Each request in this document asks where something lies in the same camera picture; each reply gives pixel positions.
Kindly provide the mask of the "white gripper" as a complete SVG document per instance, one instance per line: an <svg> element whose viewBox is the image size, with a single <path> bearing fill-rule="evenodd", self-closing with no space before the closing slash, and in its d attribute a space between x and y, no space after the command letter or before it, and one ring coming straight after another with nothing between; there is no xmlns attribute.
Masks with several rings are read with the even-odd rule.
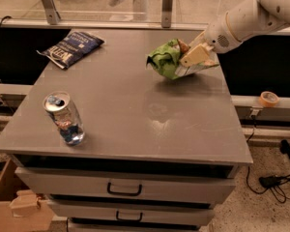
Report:
<svg viewBox="0 0 290 232"><path fill-rule="evenodd" d="M180 64L190 67L209 59L215 53L226 53L240 45L228 27L227 14L212 21L205 32L200 33L189 44L190 50L180 59Z"/></svg>

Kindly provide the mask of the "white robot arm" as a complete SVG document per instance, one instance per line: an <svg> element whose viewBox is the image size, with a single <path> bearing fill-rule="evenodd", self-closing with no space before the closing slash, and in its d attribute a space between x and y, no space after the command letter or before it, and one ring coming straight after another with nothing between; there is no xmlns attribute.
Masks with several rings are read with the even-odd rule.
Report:
<svg viewBox="0 0 290 232"><path fill-rule="evenodd" d="M212 21L180 59L190 67L207 61L212 52L226 53L259 35L290 26L290 0L245 0Z"/></svg>

